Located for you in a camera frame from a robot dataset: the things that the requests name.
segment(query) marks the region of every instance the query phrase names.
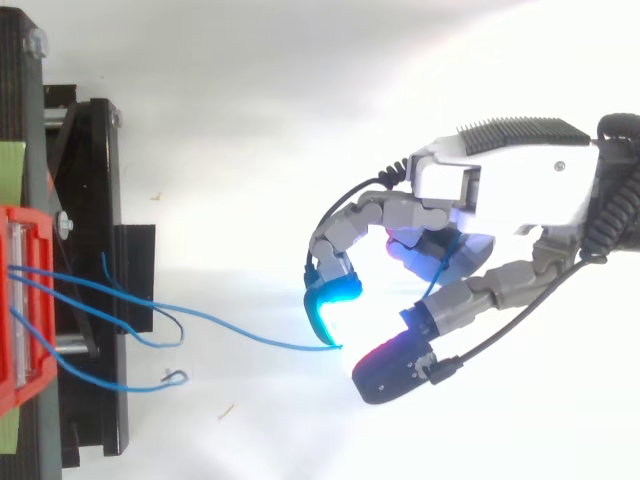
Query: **green tape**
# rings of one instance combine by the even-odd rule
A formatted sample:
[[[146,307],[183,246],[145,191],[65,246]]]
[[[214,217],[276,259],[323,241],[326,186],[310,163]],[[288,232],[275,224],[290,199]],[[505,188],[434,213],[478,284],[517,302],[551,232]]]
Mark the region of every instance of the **green tape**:
[[[24,142],[0,142],[0,205],[20,205]]]
[[[20,409],[9,410],[0,418],[0,454],[15,455],[18,450]]]
[[[24,142],[0,142],[0,205],[20,205],[25,148]],[[19,426],[19,408],[0,418],[0,454],[16,453]]]

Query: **black heat sink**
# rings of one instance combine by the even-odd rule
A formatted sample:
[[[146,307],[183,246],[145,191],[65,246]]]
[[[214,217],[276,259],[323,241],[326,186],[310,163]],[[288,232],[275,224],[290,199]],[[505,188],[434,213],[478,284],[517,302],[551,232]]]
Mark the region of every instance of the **black heat sink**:
[[[511,145],[589,145],[589,135],[559,118],[494,118],[458,128],[467,155]]]

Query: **transparent plastic part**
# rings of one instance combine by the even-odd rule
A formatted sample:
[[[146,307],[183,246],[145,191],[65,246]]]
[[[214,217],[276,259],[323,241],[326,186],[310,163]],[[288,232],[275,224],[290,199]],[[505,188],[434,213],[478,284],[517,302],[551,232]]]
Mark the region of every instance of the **transparent plastic part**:
[[[27,264],[27,232],[29,226],[10,222],[7,227],[7,256],[9,265]],[[24,276],[23,272],[12,272]],[[9,304],[24,318],[29,318],[27,287],[18,281],[9,281]],[[31,346],[28,330],[15,318],[11,321],[13,338],[13,367],[16,388],[27,384],[34,373],[31,366]]]

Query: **debris speck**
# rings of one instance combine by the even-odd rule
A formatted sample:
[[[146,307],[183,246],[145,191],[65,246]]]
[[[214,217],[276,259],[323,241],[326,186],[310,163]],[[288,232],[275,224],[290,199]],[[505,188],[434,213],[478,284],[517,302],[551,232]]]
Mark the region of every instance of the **debris speck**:
[[[226,410],[222,415],[218,415],[218,421],[220,421],[220,420],[222,420],[224,417],[226,417],[226,416],[229,414],[229,412],[230,412],[231,410],[233,410],[233,407],[235,407],[235,406],[236,406],[236,404],[235,404],[235,403],[232,403],[232,404],[231,404],[231,406],[230,406],[229,408],[227,408],[227,410]]]

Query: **blue wire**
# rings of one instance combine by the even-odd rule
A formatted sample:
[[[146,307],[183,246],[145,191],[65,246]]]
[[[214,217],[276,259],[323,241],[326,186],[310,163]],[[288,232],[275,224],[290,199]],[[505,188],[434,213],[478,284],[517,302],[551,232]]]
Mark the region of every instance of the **blue wire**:
[[[102,272],[104,273],[104,276],[106,277],[106,279],[109,281],[109,283],[111,285],[113,285],[113,287],[116,290],[120,290],[121,292],[126,293],[126,290],[124,288],[122,288],[120,286],[120,284],[118,282],[116,282],[111,277],[111,274],[109,273],[109,267],[107,266],[107,256],[105,255],[104,252],[102,252],[101,257],[102,257]],[[171,320],[173,323],[175,323],[178,326],[178,328],[180,329],[180,343],[183,343],[184,342],[184,327],[178,321],[178,319],[176,317],[174,317],[173,315],[169,315],[167,312],[165,312],[164,310],[161,310],[159,308],[154,307],[152,310],[158,312],[160,315],[163,315],[163,316],[167,317],[169,320]]]
[[[85,305],[84,303],[80,303],[77,302],[76,300],[67,297],[66,295],[63,295],[60,292],[56,292],[55,290],[52,290],[50,288],[45,287],[44,285],[41,285],[37,282],[34,282],[32,280],[29,280],[25,277],[21,277],[19,275],[15,275],[13,273],[9,274],[9,278],[11,280],[15,280],[18,282],[22,282],[25,285],[29,285],[30,287],[33,288],[37,288],[38,290],[41,290],[45,293],[48,293],[49,295],[53,295],[55,298],[57,298],[58,300],[61,300],[73,307],[79,308],[80,310],[84,310],[85,312],[91,314],[91,315],[95,315],[98,318],[101,318],[103,320],[106,320],[107,322],[113,323],[117,326],[119,326],[120,328],[126,330],[127,332],[129,332],[136,340],[138,340],[140,343],[142,343],[143,345],[146,345],[148,347],[152,347],[152,348],[174,348],[174,347],[179,347],[180,345],[182,345],[182,341],[178,342],[178,343],[156,343],[156,342],[151,342],[149,340],[145,340],[144,338],[142,338],[133,328],[131,328],[131,326],[116,318],[116,317],[112,317],[111,315],[101,312],[100,310],[96,310],[93,307],[90,307],[88,305]]]
[[[433,287],[435,287],[436,283],[438,283],[438,278],[440,278],[440,275],[444,271],[444,267],[447,265],[447,263],[449,263],[449,259],[451,258],[451,255],[453,255],[453,252],[458,246],[458,242],[460,241],[461,236],[462,236],[462,232],[458,232],[454,237],[453,241],[451,242],[451,245],[449,246],[449,250],[447,250],[447,253],[445,254],[442,261],[440,262],[440,266],[438,267],[438,270],[436,270],[436,274],[433,276],[433,280],[431,280],[431,284],[429,285],[429,288],[427,289],[427,293],[424,294],[423,298],[428,297],[429,294],[431,293],[431,290],[433,290]]]
[[[75,375],[79,379],[84,380],[85,382],[88,382],[88,383],[92,383],[98,387],[106,388],[108,390],[114,390],[116,392],[151,393],[151,392],[158,392],[160,390],[165,390],[171,387],[178,387],[180,385],[184,385],[189,380],[189,377],[187,376],[187,374],[184,373],[182,370],[177,370],[163,379],[163,381],[171,380],[175,376],[181,375],[182,376],[181,380],[165,382],[155,387],[128,387],[127,385],[120,385],[118,383],[112,383],[112,382],[107,382],[106,380],[101,380],[99,378],[94,377],[93,375],[84,373],[78,370],[77,368],[75,368],[73,365],[67,363],[67,361],[62,357],[62,355],[56,352],[56,349],[49,342],[47,342],[47,340],[42,336],[42,334],[33,325],[31,325],[31,323],[29,323],[29,321],[27,321],[26,318],[20,315],[20,313],[15,308],[9,307],[9,311],[11,312],[11,315],[13,315],[20,323],[22,323],[22,325],[24,325],[24,327],[27,330],[29,330],[31,335],[33,335],[36,338],[36,340],[38,340],[38,342],[45,348],[45,350],[47,350],[51,354],[51,356],[56,359],[56,361],[58,362],[58,364],[60,364],[62,368],[64,368],[70,374]]]
[[[135,297],[135,296],[130,295],[128,293],[120,292],[118,290],[106,287],[106,286],[101,285],[99,283],[92,282],[90,280],[85,280],[83,278],[74,277],[72,275],[65,275],[63,273],[54,273],[54,272],[49,272],[47,270],[41,270],[39,268],[22,267],[22,266],[17,266],[17,265],[9,265],[9,270],[27,272],[27,273],[35,273],[37,275],[43,275],[43,276],[46,276],[46,277],[52,277],[52,278],[55,278],[57,280],[62,280],[62,281],[65,281],[65,282],[75,283],[75,284],[78,284],[78,285],[83,285],[85,287],[93,288],[94,290],[98,290],[100,292],[104,292],[104,293],[107,293],[109,295],[113,295],[114,297],[121,298],[122,300],[126,300],[128,302],[135,303],[137,305],[142,305],[142,306],[149,307],[149,308],[157,307],[157,308],[161,308],[163,310],[171,310],[173,312],[180,312],[180,313],[185,313],[187,315],[193,315],[194,317],[204,318],[205,320],[209,320],[210,322],[213,322],[213,323],[215,323],[217,325],[220,325],[221,327],[228,328],[229,330],[232,330],[232,331],[234,331],[236,333],[239,333],[240,335],[244,335],[247,338],[250,338],[252,340],[255,340],[257,342],[264,343],[264,344],[267,344],[267,345],[272,345],[274,347],[287,348],[289,350],[299,350],[299,351],[303,351],[303,352],[323,352],[323,351],[327,351],[327,350],[336,350],[336,349],[342,348],[341,345],[327,345],[327,346],[320,346],[320,347],[308,347],[308,346],[305,346],[305,345],[294,345],[294,344],[291,344],[291,343],[279,342],[277,340],[270,340],[268,338],[264,338],[264,337],[261,337],[259,335],[255,335],[255,334],[253,334],[251,332],[248,332],[247,330],[244,330],[244,329],[242,329],[240,327],[236,327],[235,325],[233,325],[231,323],[225,322],[224,320],[221,320],[221,319],[219,319],[217,317],[214,317],[213,315],[209,315],[209,314],[204,313],[204,312],[199,312],[197,310],[192,310],[190,308],[179,307],[177,305],[169,305],[169,304],[166,304],[166,303],[159,303],[159,302],[152,302],[152,301],[149,301],[149,300],[144,300],[142,298]]]

